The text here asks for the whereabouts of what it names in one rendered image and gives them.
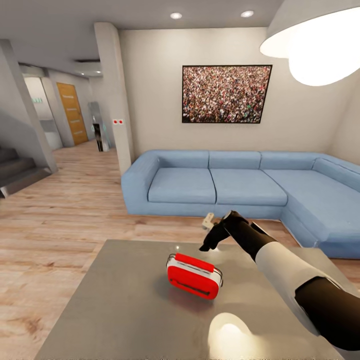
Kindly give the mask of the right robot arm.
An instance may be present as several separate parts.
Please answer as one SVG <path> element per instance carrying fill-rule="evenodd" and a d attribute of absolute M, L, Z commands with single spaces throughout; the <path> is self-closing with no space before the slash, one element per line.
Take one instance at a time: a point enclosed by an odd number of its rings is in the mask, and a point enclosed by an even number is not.
<path fill-rule="evenodd" d="M 360 298 L 344 290 L 332 277 L 310 265 L 258 224 L 230 210 L 212 224 L 209 212 L 202 223 L 208 234 L 199 248 L 215 250 L 233 237 L 278 291 L 287 306 L 313 335 L 323 336 L 344 360 L 360 360 Z"/>

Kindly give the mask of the radio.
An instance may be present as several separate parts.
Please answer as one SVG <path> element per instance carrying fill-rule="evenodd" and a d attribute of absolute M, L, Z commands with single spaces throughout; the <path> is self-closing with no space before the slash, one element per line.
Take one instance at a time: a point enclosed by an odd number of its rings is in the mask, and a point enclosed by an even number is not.
<path fill-rule="evenodd" d="M 211 263 L 176 253 L 166 263 L 170 283 L 207 300 L 215 299 L 223 286 L 221 272 Z"/>

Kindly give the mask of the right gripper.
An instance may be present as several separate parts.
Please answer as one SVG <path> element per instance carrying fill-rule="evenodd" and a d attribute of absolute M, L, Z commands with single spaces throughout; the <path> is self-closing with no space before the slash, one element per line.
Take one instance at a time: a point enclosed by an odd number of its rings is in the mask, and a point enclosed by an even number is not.
<path fill-rule="evenodd" d="M 217 230 L 218 223 L 213 224 L 212 230 L 207 234 L 206 238 L 203 241 L 203 245 L 199 248 L 201 252 L 208 252 L 210 249 L 215 250 L 218 243 L 225 239 L 222 237 Z"/>

